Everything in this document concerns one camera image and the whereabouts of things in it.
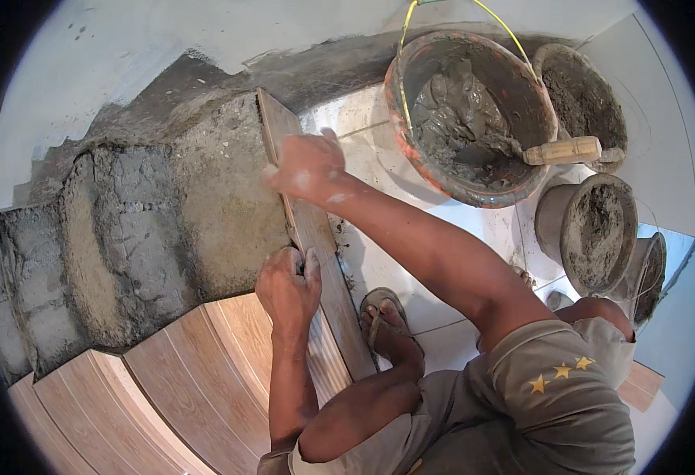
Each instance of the mortar bucket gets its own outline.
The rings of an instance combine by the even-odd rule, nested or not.
[[[666,240],[655,233],[638,238],[622,280],[606,296],[614,300],[637,328],[651,318],[665,282]]]
[[[461,59],[471,62],[474,76],[488,90],[511,135],[521,143],[523,149],[556,139],[558,121],[548,92],[534,80],[525,63],[503,46],[482,36],[447,30],[429,33],[411,41],[400,53],[400,60],[396,57],[387,70],[385,96],[395,141],[421,176],[446,195],[476,207],[512,206],[537,189],[546,176],[547,165],[534,166],[517,178],[508,179],[507,187],[494,191],[487,185],[446,171],[425,152],[418,141],[416,124],[407,124],[400,96],[400,80],[403,81],[407,106],[413,110],[424,84],[434,74],[442,72],[451,61]]]
[[[598,137],[603,148],[600,160],[585,165],[596,172],[616,172],[627,156],[627,127],[608,82],[587,56],[558,43],[541,46],[532,67],[559,119],[559,139]]]
[[[581,296],[604,295],[619,285],[632,257],[638,211],[632,189],[599,173],[545,192],[535,212],[542,251],[563,266]]]

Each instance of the hand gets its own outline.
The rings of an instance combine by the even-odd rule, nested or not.
[[[342,149],[331,128],[318,135],[289,135],[280,150],[279,166],[269,165],[263,178],[275,191],[314,204],[343,200],[336,186],[347,174]]]
[[[310,321],[321,302],[321,265],[315,249],[303,256],[294,247],[285,247],[271,254],[263,263],[255,284],[257,298],[274,322],[274,344],[291,350],[304,350],[308,345]]]

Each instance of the yellow wire handle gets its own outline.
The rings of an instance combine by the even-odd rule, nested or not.
[[[489,13],[498,23],[501,24],[503,28],[508,32],[508,35],[511,36],[511,39],[516,43],[516,47],[519,48],[519,52],[522,53],[522,58],[524,58],[524,62],[527,63],[527,68],[530,70],[532,73],[532,78],[535,80],[535,82],[540,83],[540,81],[537,80],[537,74],[535,74],[534,69],[532,69],[532,63],[530,62],[529,58],[527,57],[527,53],[524,52],[524,48],[522,48],[522,44],[519,43],[519,40],[516,39],[516,36],[514,36],[514,33],[511,32],[511,28],[508,27],[505,23],[503,23],[503,20],[501,20],[498,15],[496,15],[492,10],[487,8],[480,0],[473,0],[474,3],[477,5],[481,6],[487,13]],[[432,3],[429,0],[424,2],[422,0],[422,3]],[[408,6],[408,13],[405,15],[405,23],[403,23],[403,34],[400,35],[400,42],[398,43],[398,65],[400,63],[400,52],[403,50],[403,44],[405,43],[405,36],[406,33],[408,32],[408,25],[410,24],[410,17],[413,15],[413,9],[416,7],[416,5],[419,4],[419,0],[413,0],[410,5]],[[398,67],[398,82],[400,84],[400,100],[403,102],[403,113],[405,115],[405,122],[407,123],[408,126],[408,132],[413,136],[413,127],[410,125],[410,111],[408,110],[408,101],[405,100],[405,87],[403,86],[403,76],[400,71],[400,68]]]

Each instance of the yellow star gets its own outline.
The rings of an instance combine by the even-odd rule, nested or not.
[[[532,385],[532,393],[540,391],[542,394],[545,394],[545,385],[550,383],[550,381],[543,381],[543,375],[540,375],[537,377],[537,381],[530,381],[530,384]]]
[[[556,377],[553,379],[558,379],[561,376],[569,379],[569,372],[574,368],[571,366],[566,366],[566,363],[561,363],[561,366],[553,366],[553,369],[556,370]]]
[[[585,358],[584,356],[582,356],[582,358],[575,358],[575,361],[577,362],[577,368],[582,368],[585,371],[588,370],[588,365],[593,364],[592,361]]]

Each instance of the worker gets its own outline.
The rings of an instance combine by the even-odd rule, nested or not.
[[[274,325],[271,452],[258,474],[624,473],[634,464],[616,387],[635,335],[615,303],[584,298],[552,312],[487,244],[346,173],[329,129],[287,137],[280,156],[264,171],[274,190],[365,233],[476,326],[480,355],[425,376],[397,296],[374,290],[361,304],[362,337],[392,368],[319,410],[305,358],[318,257],[273,253],[255,286]]]

